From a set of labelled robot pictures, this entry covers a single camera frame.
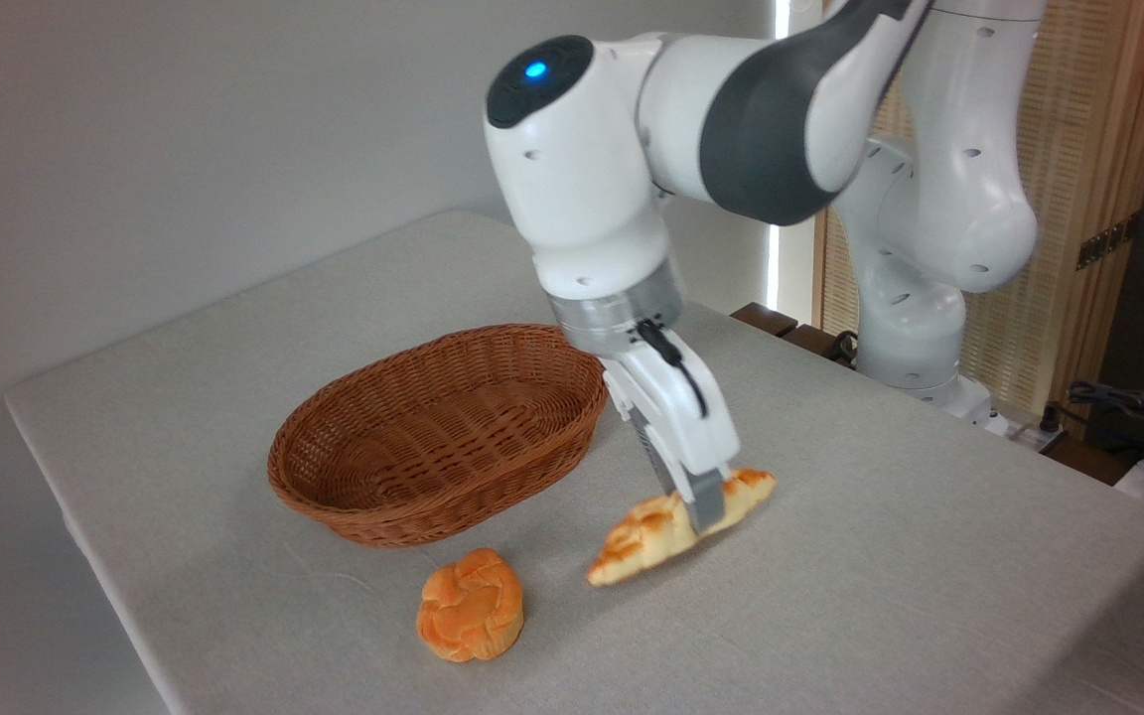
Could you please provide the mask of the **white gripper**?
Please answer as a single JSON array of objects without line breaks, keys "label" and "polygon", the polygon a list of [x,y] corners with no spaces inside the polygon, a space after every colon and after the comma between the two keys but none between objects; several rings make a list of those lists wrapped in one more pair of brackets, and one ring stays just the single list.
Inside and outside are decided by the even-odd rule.
[{"label": "white gripper", "polygon": [[680,365],[635,332],[617,332],[599,362],[609,394],[631,421],[665,494],[678,492],[696,534],[726,515],[728,462],[740,451],[734,421],[716,378],[676,332],[661,337],[676,348]]}]

